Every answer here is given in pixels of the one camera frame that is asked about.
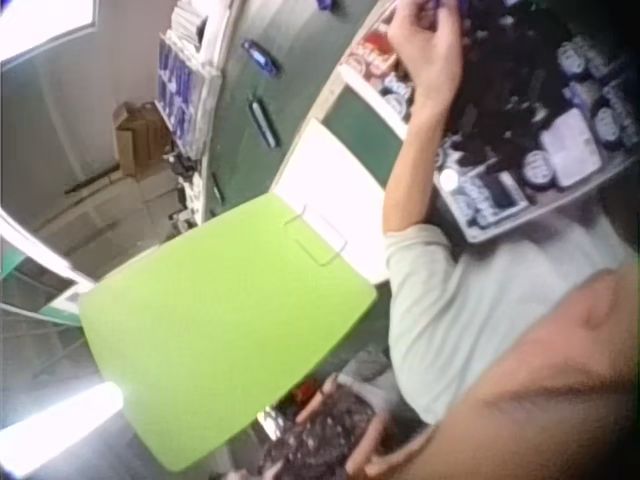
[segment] hanging merchandise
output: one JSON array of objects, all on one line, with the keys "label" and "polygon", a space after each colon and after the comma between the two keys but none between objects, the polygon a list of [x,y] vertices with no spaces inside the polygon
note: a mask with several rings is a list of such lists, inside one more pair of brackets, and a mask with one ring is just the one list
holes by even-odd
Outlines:
[{"label": "hanging merchandise", "polygon": [[[438,0],[425,0],[437,28]],[[631,56],[527,0],[459,0],[464,77],[435,184],[482,242],[597,188],[637,158]],[[345,57],[346,83],[404,138],[415,87],[387,38],[395,2]],[[455,176],[455,185],[450,179]]]}]

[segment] white long sleeve shirt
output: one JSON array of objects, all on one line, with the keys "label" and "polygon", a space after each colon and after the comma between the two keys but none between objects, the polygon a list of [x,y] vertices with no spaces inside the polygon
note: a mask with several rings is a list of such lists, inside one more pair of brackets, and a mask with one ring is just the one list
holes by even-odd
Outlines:
[{"label": "white long sleeve shirt", "polygon": [[525,225],[454,262],[434,226],[386,236],[398,385],[433,424],[538,319],[631,251],[595,202]]}]

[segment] paper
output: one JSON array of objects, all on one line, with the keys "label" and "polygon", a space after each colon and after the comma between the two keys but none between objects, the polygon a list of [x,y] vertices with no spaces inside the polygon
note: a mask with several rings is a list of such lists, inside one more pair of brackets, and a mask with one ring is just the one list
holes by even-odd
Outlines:
[{"label": "paper", "polygon": [[382,235],[384,190],[360,161],[312,120],[273,188],[372,284],[388,279]]}]

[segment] cardboard box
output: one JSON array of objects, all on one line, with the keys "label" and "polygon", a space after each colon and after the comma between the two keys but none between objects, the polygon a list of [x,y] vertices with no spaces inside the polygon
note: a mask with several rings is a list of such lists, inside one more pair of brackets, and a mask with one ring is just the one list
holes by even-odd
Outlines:
[{"label": "cardboard box", "polygon": [[162,162],[162,155],[171,146],[169,129],[153,103],[119,105],[113,112],[113,126],[123,175],[140,177]]}]

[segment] lime green chair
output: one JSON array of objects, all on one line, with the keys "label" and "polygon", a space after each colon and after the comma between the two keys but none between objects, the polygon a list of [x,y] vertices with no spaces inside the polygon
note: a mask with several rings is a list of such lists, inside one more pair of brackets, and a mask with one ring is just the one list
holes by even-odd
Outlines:
[{"label": "lime green chair", "polygon": [[105,278],[80,315],[125,415],[177,471],[284,395],[375,295],[267,194]]}]

